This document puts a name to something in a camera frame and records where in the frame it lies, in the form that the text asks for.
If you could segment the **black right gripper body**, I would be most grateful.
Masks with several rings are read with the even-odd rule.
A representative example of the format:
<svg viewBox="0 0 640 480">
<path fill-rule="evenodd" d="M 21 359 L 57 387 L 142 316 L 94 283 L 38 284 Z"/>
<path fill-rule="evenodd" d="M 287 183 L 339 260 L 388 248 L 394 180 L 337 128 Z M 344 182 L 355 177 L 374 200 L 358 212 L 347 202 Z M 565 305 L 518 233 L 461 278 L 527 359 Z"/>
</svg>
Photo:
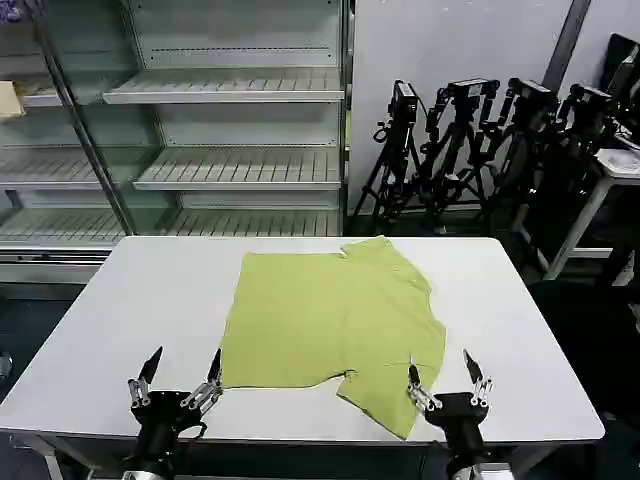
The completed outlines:
<svg viewBox="0 0 640 480">
<path fill-rule="evenodd" d="M 488 403 L 474 400 L 471 393 L 436 394 L 440 407 L 427 410 L 425 420 L 443 431 L 448 448 L 456 457 L 479 458 L 486 453 L 479 425 L 489 413 Z"/>
</svg>

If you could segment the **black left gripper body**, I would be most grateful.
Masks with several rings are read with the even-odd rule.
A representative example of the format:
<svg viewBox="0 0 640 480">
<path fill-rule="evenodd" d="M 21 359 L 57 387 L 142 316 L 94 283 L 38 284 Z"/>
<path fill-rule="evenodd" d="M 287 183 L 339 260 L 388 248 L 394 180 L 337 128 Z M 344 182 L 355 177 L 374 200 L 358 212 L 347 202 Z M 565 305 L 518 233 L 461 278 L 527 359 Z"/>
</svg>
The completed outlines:
<svg viewBox="0 0 640 480">
<path fill-rule="evenodd" d="M 133 457 L 170 457 L 177 450 L 179 435 L 193 427 L 200 428 L 194 439 L 203 436 L 206 424 L 202 421 L 202 413 L 180 406 L 188 395 L 187 392 L 151 392 L 149 405 L 132 410 L 140 424 Z"/>
</svg>

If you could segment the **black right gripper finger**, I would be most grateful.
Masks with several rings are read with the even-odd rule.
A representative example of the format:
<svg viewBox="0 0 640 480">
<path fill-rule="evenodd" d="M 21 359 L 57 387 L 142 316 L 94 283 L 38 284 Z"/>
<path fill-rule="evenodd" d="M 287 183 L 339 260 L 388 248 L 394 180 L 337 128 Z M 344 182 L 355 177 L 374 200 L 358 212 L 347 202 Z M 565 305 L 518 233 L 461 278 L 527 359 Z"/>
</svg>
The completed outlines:
<svg viewBox="0 0 640 480">
<path fill-rule="evenodd" d="M 471 405 L 488 406 L 488 397 L 494 385 L 493 379 L 483 374 L 479 363 L 473 358 L 467 349 L 463 350 L 463 355 L 466 368 L 473 384 Z"/>
<path fill-rule="evenodd" d="M 423 387 L 419 369 L 413 363 L 409 365 L 408 378 L 409 398 L 419 410 L 438 410 L 442 408 L 442 402 Z"/>
</svg>

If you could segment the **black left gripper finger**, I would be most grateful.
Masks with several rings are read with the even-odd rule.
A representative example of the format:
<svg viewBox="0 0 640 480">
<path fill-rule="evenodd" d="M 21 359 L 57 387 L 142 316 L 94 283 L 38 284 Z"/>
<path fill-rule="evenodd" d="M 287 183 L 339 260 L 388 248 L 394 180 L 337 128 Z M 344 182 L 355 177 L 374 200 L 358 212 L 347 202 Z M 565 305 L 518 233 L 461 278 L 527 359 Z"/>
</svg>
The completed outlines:
<svg viewBox="0 0 640 480">
<path fill-rule="evenodd" d="M 222 349 L 219 348 L 209 368 L 206 381 L 180 402 L 182 408 L 207 413 L 217 403 L 223 394 L 221 357 Z"/>
<path fill-rule="evenodd" d="M 149 405 L 149 386 L 157 372 L 162 356 L 163 347 L 160 346 L 153 355 L 147 359 L 136 379 L 129 379 L 127 382 L 132 405 Z"/>
</svg>

